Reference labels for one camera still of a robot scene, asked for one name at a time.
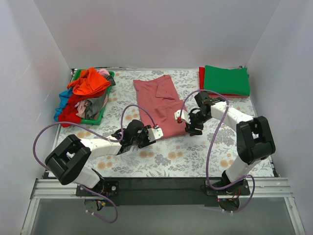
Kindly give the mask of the dusty rose t-shirt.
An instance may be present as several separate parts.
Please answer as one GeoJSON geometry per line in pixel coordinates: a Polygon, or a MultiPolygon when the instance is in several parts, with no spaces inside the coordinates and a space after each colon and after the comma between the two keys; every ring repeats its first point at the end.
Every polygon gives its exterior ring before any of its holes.
{"type": "Polygon", "coordinates": [[[151,81],[134,80],[136,98],[141,121],[145,125],[153,125],[150,118],[162,129],[163,138],[185,135],[185,126],[178,124],[175,112],[181,109],[180,99],[174,83],[169,75],[163,75],[151,81]]]}

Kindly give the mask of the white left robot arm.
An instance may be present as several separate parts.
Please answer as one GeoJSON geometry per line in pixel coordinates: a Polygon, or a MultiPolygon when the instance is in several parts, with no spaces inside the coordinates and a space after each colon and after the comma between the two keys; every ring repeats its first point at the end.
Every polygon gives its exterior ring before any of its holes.
{"type": "Polygon", "coordinates": [[[80,139],[67,136],[46,158],[45,165],[62,185],[76,183],[84,185],[94,196],[104,191],[105,179],[95,169],[85,166],[86,162],[105,155],[120,155],[133,146],[144,148],[163,137],[160,127],[144,125],[134,119],[126,128],[112,135],[97,139],[80,139]]]}

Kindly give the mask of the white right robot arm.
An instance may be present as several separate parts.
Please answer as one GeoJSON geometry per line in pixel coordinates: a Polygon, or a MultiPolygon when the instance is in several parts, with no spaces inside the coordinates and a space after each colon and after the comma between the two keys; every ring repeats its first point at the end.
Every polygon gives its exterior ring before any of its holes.
{"type": "Polygon", "coordinates": [[[209,187],[231,195],[239,189],[239,182],[249,177],[249,172],[262,160],[276,151],[268,120],[264,116],[253,117],[231,107],[222,94],[211,98],[210,90],[195,90],[197,113],[179,109],[175,115],[178,123],[185,122],[185,131],[191,136],[201,135],[208,120],[219,120],[218,126],[227,125],[236,133],[237,154],[233,164],[222,173],[219,182],[209,187]]]}

